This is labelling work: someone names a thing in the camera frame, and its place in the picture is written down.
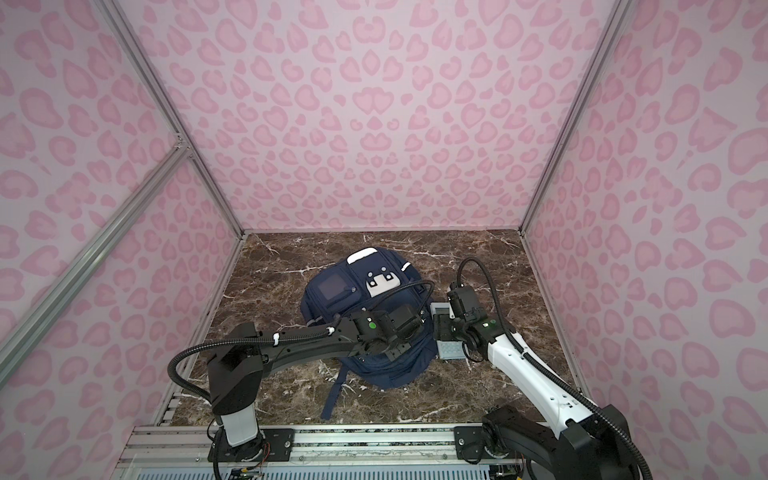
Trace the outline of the navy blue student backpack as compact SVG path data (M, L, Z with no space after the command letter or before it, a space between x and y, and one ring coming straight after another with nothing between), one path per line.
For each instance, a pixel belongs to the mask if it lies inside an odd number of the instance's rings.
M429 307L434 285L399 253L365 247L315 275L300 312L308 326L335 324L364 314L371 331L399 335L384 353L340 359L341 368L321 418L331 418L349 373L383 390L400 388L424 373L438 353Z

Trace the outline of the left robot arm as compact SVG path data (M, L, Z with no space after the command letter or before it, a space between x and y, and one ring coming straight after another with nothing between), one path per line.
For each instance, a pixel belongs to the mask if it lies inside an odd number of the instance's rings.
M207 361L212 412L228 445L240 447L260 436L253 404L270 374L326 358L398 353L427 332L426 319L409 304L392 312L357 310L329 325L286 332L240 325Z

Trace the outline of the grey calculator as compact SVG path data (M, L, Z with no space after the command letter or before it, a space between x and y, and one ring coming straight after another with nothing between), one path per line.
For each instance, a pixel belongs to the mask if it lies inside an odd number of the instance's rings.
M438 349L438 358L444 361L465 360L463 342L453 330L455 316L448 302L432 302L430 314L433 322L433 336Z

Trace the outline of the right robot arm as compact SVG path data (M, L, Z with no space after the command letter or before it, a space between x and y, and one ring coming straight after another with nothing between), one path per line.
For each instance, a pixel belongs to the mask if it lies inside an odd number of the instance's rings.
M486 457L521 456L526 466L537 464L556 479L650 478L616 408L601 408L568 385L519 334L506 332L470 286L452 283L447 298L448 312L433 314L438 339L461 341L480 353L544 418L538 423L512 406L499 407L468 439L456 439L459 458L477 464Z

